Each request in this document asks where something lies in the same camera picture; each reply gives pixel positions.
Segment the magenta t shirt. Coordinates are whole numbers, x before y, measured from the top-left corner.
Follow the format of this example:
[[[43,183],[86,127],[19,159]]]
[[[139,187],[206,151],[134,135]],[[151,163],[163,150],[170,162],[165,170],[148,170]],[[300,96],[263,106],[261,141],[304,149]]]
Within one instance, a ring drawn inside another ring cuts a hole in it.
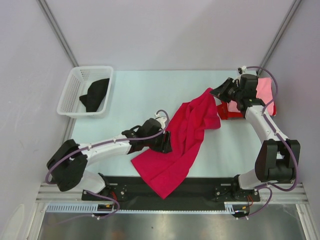
[[[170,120],[172,152],[148,149],[131,160],[143,181],[162,199],[168,197],[187,177],[196,160],[206,130],[221,127],[217,105],[207,88],[202,95],[183,103]]]

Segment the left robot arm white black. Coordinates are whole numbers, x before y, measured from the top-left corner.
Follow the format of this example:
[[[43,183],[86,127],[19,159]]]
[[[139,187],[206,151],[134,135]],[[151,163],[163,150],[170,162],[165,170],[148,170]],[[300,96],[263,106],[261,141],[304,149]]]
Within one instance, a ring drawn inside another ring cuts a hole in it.
[[[157,153],[170,153],[171,134],[166,131],[168,122],[165,116],[150,118],[143,125],[136,125],[112,139],[93,144],[78,144],[69,139],[47,162],[46,181],[56,185],[61,192],[78,188],[85,197],[105,200],[114,196],[107,177],[101,173],[92,173],[87,168],[99,161],[140,152],[145,148]]]

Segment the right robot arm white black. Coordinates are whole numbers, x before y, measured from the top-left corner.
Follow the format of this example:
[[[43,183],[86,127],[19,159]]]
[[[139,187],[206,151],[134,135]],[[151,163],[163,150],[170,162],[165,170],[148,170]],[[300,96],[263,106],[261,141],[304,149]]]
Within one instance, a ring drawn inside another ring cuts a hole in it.
[[[291,192],[299,183],[301,145],[277,127],[269,115],[269,104],[257,97],[258,84],[256,75],[242,73],[237,78],[228,78],[210,91],[222,102],[235,102],[261,142],[254,168],[236,176],[237,184],[230,188],[231,196],[237,201],[247,197],[249,190],[274,187],[282,192]]]

